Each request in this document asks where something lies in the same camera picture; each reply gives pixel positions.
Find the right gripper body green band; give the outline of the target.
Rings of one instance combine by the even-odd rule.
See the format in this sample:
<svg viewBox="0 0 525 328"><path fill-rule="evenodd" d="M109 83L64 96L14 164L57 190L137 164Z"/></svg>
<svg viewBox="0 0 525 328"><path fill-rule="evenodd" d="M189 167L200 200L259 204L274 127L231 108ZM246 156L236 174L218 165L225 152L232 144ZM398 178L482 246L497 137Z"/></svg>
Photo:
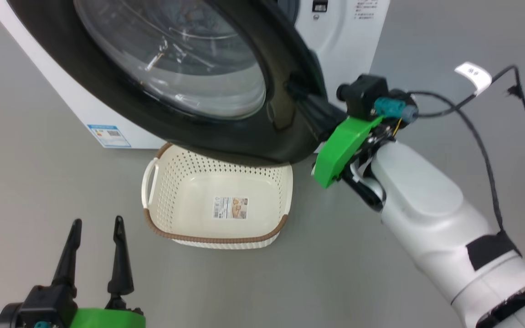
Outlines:
<svg viewBox="0 0 525 328"><path fill-rule="evenodd" d="M392 135L397 118L377 117L373 121L364 121L348 117L340 122L324 119L313 123L313 135L323 143L315 160L313 176L323 189L329 188L342 174L346 164L356 151L362 148L373 133L375 144L377 139Z"/></svg>

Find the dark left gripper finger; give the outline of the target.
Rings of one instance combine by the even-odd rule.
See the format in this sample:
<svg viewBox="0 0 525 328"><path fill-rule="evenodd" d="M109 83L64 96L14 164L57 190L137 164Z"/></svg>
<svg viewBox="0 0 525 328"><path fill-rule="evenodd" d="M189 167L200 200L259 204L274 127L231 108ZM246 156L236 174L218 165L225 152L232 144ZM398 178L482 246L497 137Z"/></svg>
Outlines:
<svg viewBox="0 0 525 328"><path fill-rule="evenodd" d="M77 297L75 285L75 270L77 250L81 245L82 220L75 219L70 228L67 240L62 250L60 261L52 279L52 285L65 285L70 291L71 297Z"/></svg>
<svg viewBox="0 0 525 328"><path fill-rule="evenodd" d="M127 305L123 296L134 292L134 281L124 220L120 215L115 218L113 241L115 253L111 279L108 283L110 299L107 309L126 311Z"/></svg>

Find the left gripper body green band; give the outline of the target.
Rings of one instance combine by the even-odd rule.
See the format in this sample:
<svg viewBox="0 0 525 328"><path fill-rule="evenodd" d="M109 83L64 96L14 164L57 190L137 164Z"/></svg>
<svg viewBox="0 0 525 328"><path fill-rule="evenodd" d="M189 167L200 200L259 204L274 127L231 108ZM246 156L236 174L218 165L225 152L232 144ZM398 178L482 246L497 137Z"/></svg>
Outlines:
<svg viewBox="0 0 525 328"><path fill-rule="evenodd" d="M102 308L29 309L9 303L0 312L0 328L145 328L146 318L133 311Z"/></svg>

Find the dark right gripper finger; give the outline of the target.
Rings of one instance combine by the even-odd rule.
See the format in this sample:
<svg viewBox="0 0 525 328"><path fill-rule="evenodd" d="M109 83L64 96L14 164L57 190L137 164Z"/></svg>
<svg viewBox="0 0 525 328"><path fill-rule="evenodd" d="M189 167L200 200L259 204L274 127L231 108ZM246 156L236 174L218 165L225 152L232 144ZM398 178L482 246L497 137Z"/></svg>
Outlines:
<svg viewBox="0 0 525 328"><path fill-rule="evenodd" d="M315 138L329 138L338 125L348 118L346 112L319 96L298 99L296 107Z"/></svg>

